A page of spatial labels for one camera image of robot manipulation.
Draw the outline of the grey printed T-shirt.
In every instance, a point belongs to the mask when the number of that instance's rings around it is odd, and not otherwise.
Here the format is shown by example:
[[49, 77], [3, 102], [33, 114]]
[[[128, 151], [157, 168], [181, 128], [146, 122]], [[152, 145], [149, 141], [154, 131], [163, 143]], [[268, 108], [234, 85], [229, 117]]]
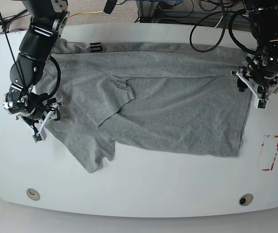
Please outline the grey printed T-shirt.
[[64, 106], [47, 130], [87, 172], [112, 160], [115, 144], [191, 155], [239, 155], [250, 92], [231, 72], [245, 52], [187, 44], [56, 42]]

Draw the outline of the red tape rectangle marking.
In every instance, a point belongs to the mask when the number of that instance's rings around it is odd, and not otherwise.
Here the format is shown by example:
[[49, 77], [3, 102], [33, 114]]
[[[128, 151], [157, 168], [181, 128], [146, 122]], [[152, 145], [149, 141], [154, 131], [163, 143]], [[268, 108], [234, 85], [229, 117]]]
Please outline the red tape rectangle marking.
[[261, 144], [259, 168], [261, 171], [273, 170], [278, 153], [278, 135], [265, 135]]

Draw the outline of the black cylinder object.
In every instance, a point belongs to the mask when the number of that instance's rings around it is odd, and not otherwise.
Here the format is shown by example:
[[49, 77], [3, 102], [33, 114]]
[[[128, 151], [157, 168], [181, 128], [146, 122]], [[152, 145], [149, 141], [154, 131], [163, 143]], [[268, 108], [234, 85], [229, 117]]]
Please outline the black cylinder object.
[[117, 4], [117, 0], [107, 0], [103, 12], [111, 14]]

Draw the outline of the aluminium frame base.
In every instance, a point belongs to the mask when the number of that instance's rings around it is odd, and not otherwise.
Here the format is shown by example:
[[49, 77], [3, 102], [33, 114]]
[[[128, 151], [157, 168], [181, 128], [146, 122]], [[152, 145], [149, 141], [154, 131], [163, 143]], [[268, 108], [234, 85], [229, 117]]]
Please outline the aluminium frame base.
[[159, 0], [136, 0], [140, 23], [152, 23]]

